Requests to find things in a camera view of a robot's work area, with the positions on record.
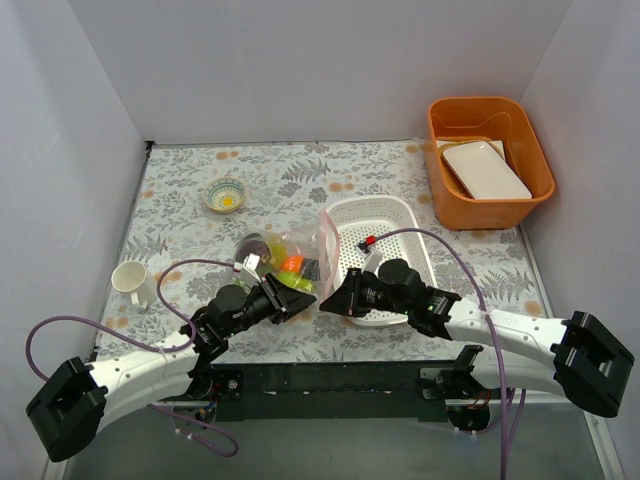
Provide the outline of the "green pear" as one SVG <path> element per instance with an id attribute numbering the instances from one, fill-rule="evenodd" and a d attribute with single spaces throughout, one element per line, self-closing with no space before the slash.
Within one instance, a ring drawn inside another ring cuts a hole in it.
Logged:
<path id="1" fill-rule="evenodd" d="M 277 274 L 276 278 L 289 288 L 310 294 L 315 292 L 315 285 L 311 280 L 305 279 L 294 272 L 282 271 Z"/>

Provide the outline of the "orange fruit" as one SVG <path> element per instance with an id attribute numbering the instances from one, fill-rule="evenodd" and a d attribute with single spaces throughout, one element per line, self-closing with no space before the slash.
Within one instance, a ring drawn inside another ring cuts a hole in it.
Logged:
<path id="1" fill-rule="evenodd" d="M 289 256 L 282 261 L 280 270 L 299 274 L 304 260 L 305 257 L 303 255 Z"/>

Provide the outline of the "dark purple plum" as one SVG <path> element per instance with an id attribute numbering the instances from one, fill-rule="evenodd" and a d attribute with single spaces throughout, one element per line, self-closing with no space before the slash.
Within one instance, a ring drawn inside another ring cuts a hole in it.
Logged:
<path id="1" fill-rule="evenodd" d="M 316 282 L 320 280 L 319 261 L 313 258 L 304 257 L 300 266 L 299 274 L 302 278 Z"/>

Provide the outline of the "yellow banana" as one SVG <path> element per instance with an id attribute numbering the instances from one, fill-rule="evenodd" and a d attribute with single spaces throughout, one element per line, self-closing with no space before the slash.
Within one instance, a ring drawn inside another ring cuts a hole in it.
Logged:
<path id="1" fill-rule="evenodd" d="M 282 241 L 267 241 L 267 246 L 269 247 L 271 253 L 270 261 L 273 264 L 279 266 L 288 257 L 287 247 Z"/>

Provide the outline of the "dark red apple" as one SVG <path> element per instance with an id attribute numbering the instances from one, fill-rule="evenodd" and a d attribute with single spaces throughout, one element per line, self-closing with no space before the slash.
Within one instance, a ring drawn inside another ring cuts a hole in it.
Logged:
<path id="1" fill-rule="evenodd" d="M 245 237 L 238 246 L 235 261 L 243 263 L 251 254 L 257 255 L 262 264 L 268 263 L 271 259 L 271 250 L 260 236 Z"/>

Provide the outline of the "clear zip top bag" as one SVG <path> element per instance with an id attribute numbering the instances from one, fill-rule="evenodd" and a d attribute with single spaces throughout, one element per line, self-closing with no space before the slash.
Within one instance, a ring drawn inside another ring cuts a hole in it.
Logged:
<path id="1" fill-rule="evenodd" d="M 253 236 L 260 236 L 266 243 L 273 240 L 282 241 L 287 247 L 288 257 L 303 255 L 307 258 L 317 259 L 320 266 L 320 280 L 313 282 L 315 285 L 313 295 L 324 300 L 333 292 L 334 282 L 340 278 L 341 241 L 337 226 L 326 209 L 319 212 L 315 222 L 289 231 L 280 233 L 255 229 L 247 231 L 238 242 L 234 253 L 234 270 L 238 273 L 241 266 L 241 263 L 235 261 L 238 246 L 245 237 L 251 238 Z M 266 264 L 260 262 L 257 271 L 261 277 L 267 274 L 273 274 L 276 277 L 279 272 L 282 272 L 280 265 L 277 266 L 270 260 Z"/>

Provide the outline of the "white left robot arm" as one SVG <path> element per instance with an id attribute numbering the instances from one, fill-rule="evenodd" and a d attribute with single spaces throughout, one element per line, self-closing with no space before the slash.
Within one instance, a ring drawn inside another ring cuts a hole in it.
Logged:
<path id="1" fill-rule="evenodd" d="M 26 415 L 49 459 L 67 460 L 136 410 L 172 397 L 205 398 L 213 386 L 210 365 L 228 350 L 231 337 L 263 320 L 285 322 L 315 301 L 272 274 L 250 291 L 224 286 L 152 350 L 92 363 L 65 361 L 29 402 Z"/>

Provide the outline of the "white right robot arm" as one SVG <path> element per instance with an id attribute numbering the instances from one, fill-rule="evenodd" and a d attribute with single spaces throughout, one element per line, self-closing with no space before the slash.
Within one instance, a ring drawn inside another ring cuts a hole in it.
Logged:
<path id="1" fill-rule="evenodd" d="M 502 386 L 563 395 L 605 418 L 618 415 L 634 365 L 631 352 L 593 315 L 534 318 L 495 310 L 487 314 L 454 292 L 425 284 L 407 262 L 384 262 L 372 273 L 351 268 L 319 306 L 361 318 L 398 313 L 418 333 L 464 343 L 450 370 L 427 385 L 448 398 L 475 397 Z"/>

